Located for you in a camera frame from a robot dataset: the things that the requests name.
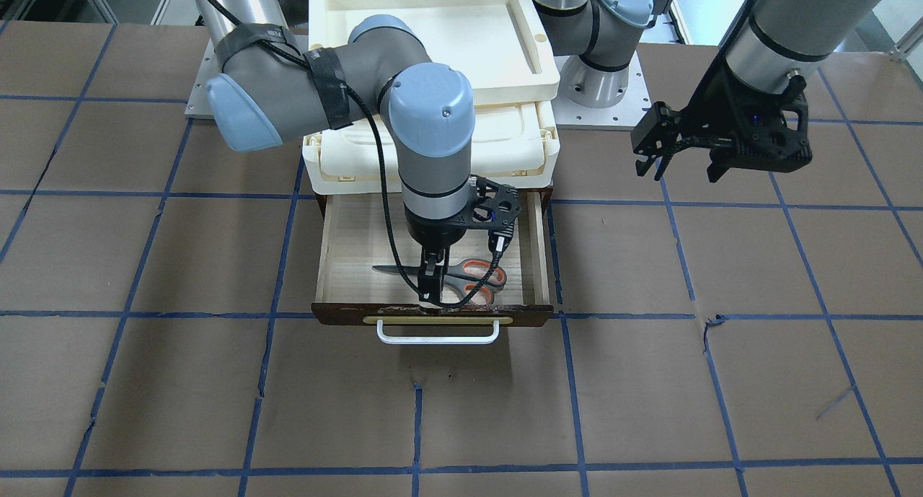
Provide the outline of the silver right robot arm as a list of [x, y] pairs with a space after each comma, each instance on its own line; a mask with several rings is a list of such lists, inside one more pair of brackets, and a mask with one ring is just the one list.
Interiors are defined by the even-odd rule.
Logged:
[[197, 0], [220, 73], [205, 86], [224, 141], [235, 151], [369, 123], [380, 190], [388, 190], [382, 133], [392, 139], [416, 265], [394, 263], [422, 303], [491, 305], [505, 284], [499, 261], [520, 214], [518, 193], [471, 172], [476, 121], [468, 79], [433, 62], [393, 16], [372, 16], [346, 45], [300, 51], [276, 0]]

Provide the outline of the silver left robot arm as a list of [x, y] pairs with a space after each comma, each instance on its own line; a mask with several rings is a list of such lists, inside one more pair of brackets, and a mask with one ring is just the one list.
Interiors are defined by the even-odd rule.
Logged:
[[[532, 0], [555, 56], [558, 92], [619, 102], [653, 0]], [[688, 105], [654, 102], [632, 130], [637, 175], [662, 178], [673, 155], [709, 149], [709, 181], [729, 169], [793, 172], [812, 160], [808, 77], [881, 0], [745, 0]]]

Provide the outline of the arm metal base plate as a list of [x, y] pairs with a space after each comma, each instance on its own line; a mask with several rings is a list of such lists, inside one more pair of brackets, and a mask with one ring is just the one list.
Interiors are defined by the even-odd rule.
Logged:
[[563, 129], [577, 130], [630, 130], [642, 119], [650, 108], [650, 94], [646, 85], [642, 64], [634, 53], [630, 65], [623, 71], [627, 78], [625, 87], [613, 90], [619, 94], [619, 102], [610, 107], [586, 107], [574, 102], [566, 95], [566, 83], [561, 81], [552, 109], [557, 124]]
[[213, 79], [220, 73], [221, 64], [215, 56], [213, 43], [209, 40], [202, 60], [199, 63], [199, 69], [197, 75], [195, 75], [193, 87], [191, 87], [191, 92], [187, 99], [187, 107], [185, 107], [185, 115], [187, 118], [206, 121], [214, 120], [211, 105], [208, 101], [206, 86], [208, 80]]

